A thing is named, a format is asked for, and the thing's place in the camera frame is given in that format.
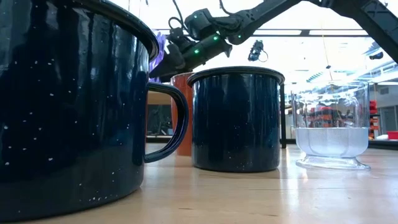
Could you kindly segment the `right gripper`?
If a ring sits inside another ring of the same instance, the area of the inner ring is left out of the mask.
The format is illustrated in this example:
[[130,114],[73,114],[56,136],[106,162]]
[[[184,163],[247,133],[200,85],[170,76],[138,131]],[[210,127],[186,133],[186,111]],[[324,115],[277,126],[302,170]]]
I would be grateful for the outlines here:
[[215,33],[197,42],[183,54],[165,54],[163,60],[150,73],[150,78],[169,80],[174,75],[185,71],[192,71],[221,53],[229,57],[233,46]]

